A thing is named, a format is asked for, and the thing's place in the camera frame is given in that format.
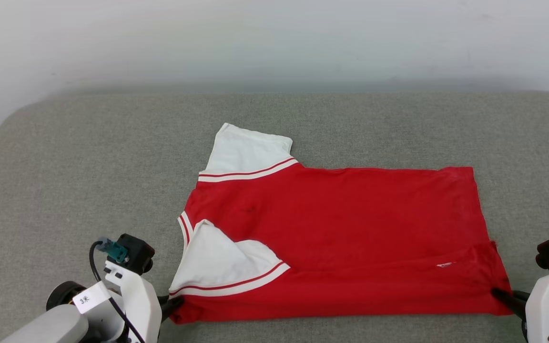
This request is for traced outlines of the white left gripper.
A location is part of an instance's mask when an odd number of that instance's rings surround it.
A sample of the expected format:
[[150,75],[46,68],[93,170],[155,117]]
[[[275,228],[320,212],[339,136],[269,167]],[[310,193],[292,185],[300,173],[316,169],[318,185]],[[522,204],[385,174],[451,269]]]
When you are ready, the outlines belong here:
[[52,292],[48,329],[59,343],[156,343],[161,322],[184,304],[184,297],[157,297],[141,275],[105,262],[100,282],[82,287],[66,282]]

